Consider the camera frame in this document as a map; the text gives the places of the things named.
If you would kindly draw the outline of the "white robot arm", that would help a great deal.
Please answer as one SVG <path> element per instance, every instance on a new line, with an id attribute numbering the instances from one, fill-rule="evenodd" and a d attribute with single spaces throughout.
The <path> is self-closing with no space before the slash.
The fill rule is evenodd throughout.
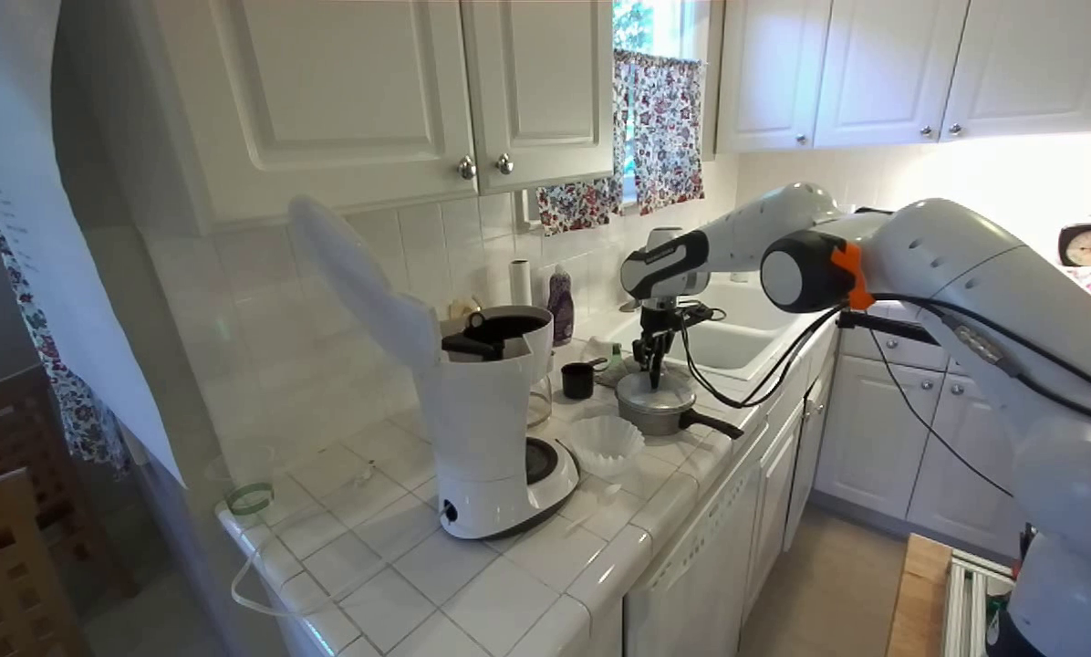
<path id="1" fill-rule="evenodd" d="M 1012 496 L 1033 539 L 1000 612 L 1000 652 L 1091 657 L 1091 293 L 959 199 L 846 210 L 814 184 L 629 253 L 621 287 L 660 304 L 725 270 L 752 270 L 785 315 L 911 310 L 1012 434 Z"/>

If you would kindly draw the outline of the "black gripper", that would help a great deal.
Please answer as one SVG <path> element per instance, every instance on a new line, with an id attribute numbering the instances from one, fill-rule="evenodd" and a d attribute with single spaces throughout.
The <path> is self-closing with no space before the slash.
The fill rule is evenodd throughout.
<path id="1" fill-rule="evenodd" d="M 680 363 L 668 354 L 671 336 L 688 326 L 690 310 L 680 299 L 649 299 L 641 308 L 641 336 L 640 336 L 640 354 L 641 354 L 641 377 L 646 392 L 656 392 L 660 377 L 671 377 Z"/>

